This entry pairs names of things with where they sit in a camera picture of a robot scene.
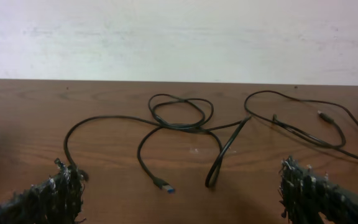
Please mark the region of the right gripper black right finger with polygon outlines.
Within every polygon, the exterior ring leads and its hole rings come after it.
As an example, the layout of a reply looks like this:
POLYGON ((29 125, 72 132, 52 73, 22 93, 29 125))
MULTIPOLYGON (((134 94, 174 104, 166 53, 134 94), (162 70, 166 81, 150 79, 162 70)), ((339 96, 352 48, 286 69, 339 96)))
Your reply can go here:
POLYGON ((358 195, 300 167, 291 156, 281 161, 281 216, 290 223, 358 223, 358 195))

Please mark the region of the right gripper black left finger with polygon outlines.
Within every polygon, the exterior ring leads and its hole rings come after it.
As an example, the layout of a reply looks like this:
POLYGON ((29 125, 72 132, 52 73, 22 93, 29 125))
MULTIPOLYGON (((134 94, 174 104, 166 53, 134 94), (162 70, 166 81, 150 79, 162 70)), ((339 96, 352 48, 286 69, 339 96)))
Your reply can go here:
POLYGON ((0 204, 0 224, 76 224, 89 175, 55 159, 59 173, 0 204))

